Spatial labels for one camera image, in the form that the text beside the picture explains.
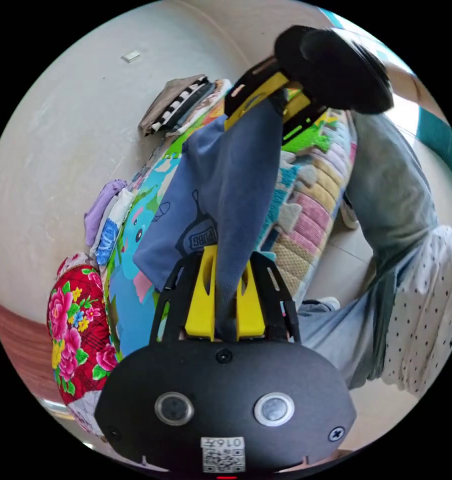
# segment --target white polka dot fabric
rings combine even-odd
[[[452,350],[452,226],[431,232],[398,288],[382,379],[420,398]]]

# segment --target wall switch plate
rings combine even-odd
[[[132,50],[125,55],[123,55],[121,58],[125,61],[128,62],[129,64],[136,60],[138,57],[140,57],[141,54],[137,50]]]

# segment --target gray pants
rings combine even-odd
[[[302,344],[326,357],[350,389],[381,376],[396,290],[438,225],[428,181],[398,129],[384,114],[353,119],[357,151],[346,194],[373,250],[376,278],[340,310],[304,304],[298,311]]]

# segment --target purple cloth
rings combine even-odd
[[[84,214],[85,242],[88,247],[95,243],[96,235],[100,228],[101,219],[111,199],[127,186],[124,180],[112,180],[101,190],[97,199],[92,204],[89,212]]]

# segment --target white wall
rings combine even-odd
[[[141,57],[128,64],[131,50]],[[85,248],[84,212],[158,141],[137,125],[164,84],[197,73],[235,80],[245,68],[221,31],[170,1],[127,12],[62,54],[0,139],[0,303],[46,322],[56,269]]]

